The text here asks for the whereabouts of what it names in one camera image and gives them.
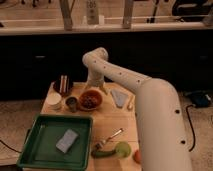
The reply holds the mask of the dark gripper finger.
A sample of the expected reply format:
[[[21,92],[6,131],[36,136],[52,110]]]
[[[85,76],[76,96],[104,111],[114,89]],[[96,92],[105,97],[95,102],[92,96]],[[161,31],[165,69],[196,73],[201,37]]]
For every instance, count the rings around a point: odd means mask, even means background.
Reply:
[[[91,88],[91,86],[90,85],[85,85],[85,87],[84,87],[84,91],[86,91],[86,90],[88,90],[88,89],[90,89]]]
[[[108,95],[108,90],[103,86],[99,86],[99,89],[105,94],[105,95]]]

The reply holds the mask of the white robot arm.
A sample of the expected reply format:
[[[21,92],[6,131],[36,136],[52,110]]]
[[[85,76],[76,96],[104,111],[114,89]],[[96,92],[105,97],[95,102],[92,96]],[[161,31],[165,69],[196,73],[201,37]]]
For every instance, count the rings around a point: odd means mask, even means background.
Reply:
[[[135,95],[135,116],[143,171],[193,171],[181,105],[168,81],[114,65],[105,48],[83,55],[86,86],[104,85],[106,78]]]

